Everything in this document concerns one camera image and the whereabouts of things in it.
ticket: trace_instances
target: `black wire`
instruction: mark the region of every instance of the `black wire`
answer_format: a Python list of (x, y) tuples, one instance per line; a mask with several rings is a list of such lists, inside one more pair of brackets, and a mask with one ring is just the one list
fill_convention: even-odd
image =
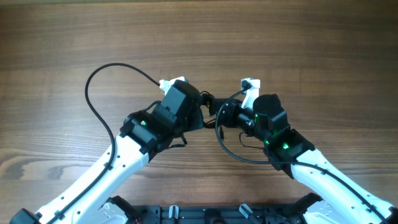
[(213, 119), (211, 119), (211, 120), (205, 122), (205, 124), (210, 124), (212, 121), (215, 121), (215, 120), (216, 120), (216, 118), (213, 118)]
[[(238, 95), (244, 93), (244, 92), (245, 92), (246, 90), (248, 90), (249, 88), (250, 88), (250, 85), (247, 86), (247, 87), (245, 87), (245, 88), (243, 88), (241, 91), (235, 93), (235, 94), (232, 95), (231, 97), (229, 97), (228, 100), (226, 100), (226, 101), (223, 103), (223, 105), (221, 106), (221, 108), (220, 108), (220, 110), (218, 111), (218, 113), (219, 113), (219, 114), (223, 114), (223, 112), (224, 112), (223, 109), (224, 109), (225, 105), (226, 105), (228, 102), (230, 102), (233, 98), (235, 98), (235, 97), (237, 97)], [(334, 178), (335, 180), (337, 180), (339, 183), (341, 183), (343, 186), (345, 186), (349, 191), (351, 191), (355, 196), (357, 196), (357, 198), (359, 198), (359, 199), (362, 201), (362, 203), (364, 203), (366, 206), (368, 206), (368, 208), (369, 208), (372, 212), (374, 212), (374, 213), (377, 215), (377, 217), (379, 217), (379, 218), (382, 220), (382, 222), (384, 222), (384, 223), (387, 224), (387, 220), (384, 218), (383, 215), (381, 215), (381, 214), (379, 213), (379, 211), (378, 211), (373, 205), (371, 205), (364, 197), (362, 197), (362, 195), (360, 195), (354, 188), (352, 188), (352, 187), (351, 187), (350, 185), (348, 185), (346, 182), (344, 182), (343, 180), (341, 180), (341, 179), (340, 179), (338, 176), (336, 176), (335, 174), (332, 174), (331, 172), (329, 172), (327, 169), (323, 169), (323, 168), (318, 167), (318, 166), (316, 166), (316, 165), (307, 164), (307, 163), (305, 163), (305, 162), (252, 161), (252, 160), (245, 159), (245, 158), (242, 158), (242, 157), (239, 157), (239, 156), (233, 154), (230, 150), (228, 150), (228, 149), (225, 147), (223, 141), (222, 141), (221, 138), (220, 138), (220, 134), (219, 134), (219, 132), (218, 132), (218, 126), (219, 126), (219, 123), (220, 123), (219, 120), (221, 119), (220, 117), (222, 117), (222, 115), (217, 116), (217, 118), (216, 118), (216, 128), (215, 128), (215, 129), (216, 129), (217, 140), (218, 140), (220, 146), (221, 146), (230, 156), (232, 156), (233, 158), (235, 158), (235, 159), (237, 159), (237, 160), (240, 160), (240, 161), (242, 161), (242, 162), (247, 162), (247, 163), (251, 163), (251, 164), (265, 164), (265, 165), (276, 165), (276, 164), (278, 164), (278, 165), (301, 165), (301, 166), (311, 167), (311, 168), (316, 169), (316, 170), (320, 170), (320, 171), (322, 171), (324, 174), (328, 174), (329, 176), (331, 176), (332, 178)]]
[(214, 98), (214, 96), (211, 93), (207, 92), (207, 91), (201, 91), (200, 94), (202, 94), (202, 93), (207, 93), (210, 97)]
[[(147, 77), (150, 81), (152, 81), (153, 83), (155, 83), (157, 86), (160, 86), (160, 84), (155, 81), (153, 78), (151, 78), (149, 75), (147, 75), (145, 72), (139, 70), (138, 68), (132, 66), (132, 65), (128, 65), (125, 63), (109, 63), (107, 65), (103, 65), (100, 68), (97, 68), (87, 79), (86, 82), (86, 87), (85, 87), (85, 98), (86, 98), (86, 102), (88, 104), (88, 106), (90, 107), (90, 109), (92, 110), (92, 112), (94, 113), (94, 115), (99, 119), (99, 121), (102, 123), (102, 125), (105, 127), (106, 131), (109, 134), (109, 137), (111, 138), (111, 145), (112, 145), (112, 152), (111, 152), (111, 157), (109, 158), (109, 161), (106, 163), (104, 169), (101, 171), (101, 173), (99, 173), (99, 175), (92, 181), (92, 183), (87, 186), (79, 195), (77, 195), (71, 202), (68, 203), (68, 205), (66, 205), (61, 211), (59, 211), (49, 222), (47, 222), (47, 224), (51, 224), (53, 222), (55, 222), (56, 220), (58, 220), (60, 217), (62, 217), (65, 212), (68, 211), (68, 209), (74, 205), (79, 199), (82, 198), (82, 196), (84, 196), (84, 194), (86, 194), (101, 178), (102, 176), (105, 175), (106, 171), (111, 168), (112, 163), (113, 163), (113, 159), (114, 159), (114, 155), (116, 153), (116, 145), (115, 145), (115, 141), (114, 141), (114, 136), (113, 133), (111, 131), (111, 129), (109, 128), (109, 126), (106, 124), (105, 120), (100, 116), (100, 114), (94, 109), (94, 106), (91, 104), (90, 99), (88, 98), (88, 85), (90, 84), (91, 79), (94, 77), (95, 74), (97, 74), (99, 71), (101, 71), (104, 68), (108, 68), (110, 66), (123, 66), (123, 67), (127, 67), (127, 68), (131, 68), (141, 74), (143, 74), (145, 77)], [(145, 110), (149, 110), (153, 105), (155, 105), (156, 103), (159, 103), (158, 101), (153, 102), (148, 108), (146, 108)]]
[(153, 103), (151, 103), (147, 108), (143, 109), (142, 111), (147, 111), (147, 110), (149, 110), (151, 107), (153, 107), (155, 104), (160, 104), (160, 103), (161, 103), (160, 100), (154, 101)]
[(241, 139), (242, 134), (244, 134), (244, 132), (239, 133), (239, 142), (241, 143), (241, 145), (243, 147), (250, 147), (250, 148), (253, 148), (253, 149), (264, 149), (264, 147), (247, 146), (247, 145), (243, 144), (242, 139)]

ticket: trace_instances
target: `wooden table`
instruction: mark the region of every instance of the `wooden table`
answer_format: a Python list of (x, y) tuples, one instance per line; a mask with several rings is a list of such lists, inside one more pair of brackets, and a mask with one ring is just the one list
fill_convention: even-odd
[[(397, 27), (393, 1), (0, 8), (0, 222), (57, 197), (109, 146), (83, 90), (88, 75), (110, 62), (156, 80), (183, 75), (216, 97), (238, 91), (241, 78), (260, 78), (261, 93), (279, 95), (293, 128), (397, 205)], [(162, 92), (132, 70), (110, 68), (94, 78), (90, 97), (117, 134), (129, 113)], [(231, 150), (265, 159), (241, 147), (238, 133), (226, 130)], [(214, 130), (186, 137), (187, 147), (156, 156), (116, 195), (133, 205), (238, 205), (295, 202), (310, 192), (271, 166), (232, 159)]]

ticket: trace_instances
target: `black joint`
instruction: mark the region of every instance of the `black joint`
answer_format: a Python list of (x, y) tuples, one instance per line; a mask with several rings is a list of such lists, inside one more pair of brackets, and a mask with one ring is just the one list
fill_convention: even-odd
[[(108, 162), (105, 162), (105, 163), (104, 163), (104, 166), (106, 167), (107, 165), (108, 165)], [(110, 166), (108, 169), (109, 169), (109, 170), (112, 170), (112, 169), (113, 169), (113, 166)]]
[(63, 220), (65, 218), (64, 214), (61, 214), (59, 210), (57, 210), (54, 215), (58, 217), (59, 220)]
[(144, 147), (141, 147), (139, 149), (139, 151), (142, 153), (142, 155), (145, 155), (145, 153), (148, 153), (148, 150), (146, 148), (144, 148)]
[(120, 128), (120, 136), (122, 138), (126, 137), (128, 133), (131, 132), (131, 130), (135, 127), (135, 124), (131, 121), (126, 122), (121, 128)]
[(43, 215), (42, 215), (40, 212), (36, 212), (36, 213), (34, 214), (34, 217), (37, 218), (37, 219), (40, 219), (40, 218), (43, 217)]
[(297, 215), (302, 216), (307, 211), (307, 208), (320, 201), (322, 201), (322, 198), (319, 195), (309, 193), (294, 204), (293, 210)]
[(388, 223), (398, 223), (398, 209), (389, 207), (388, 210), (391, 212), (391, 215), (386, 218)]
[(26, 209), (21, 209), (19, 210), (10, 220), (10, 224), (26, 224), (26, 223), (31, 223), (31, 224), (39, 224), (39, 218), (41, 217), (41, 214), (37, 212), (36, 214), (33, 214), (32, 212), (26, 210)]

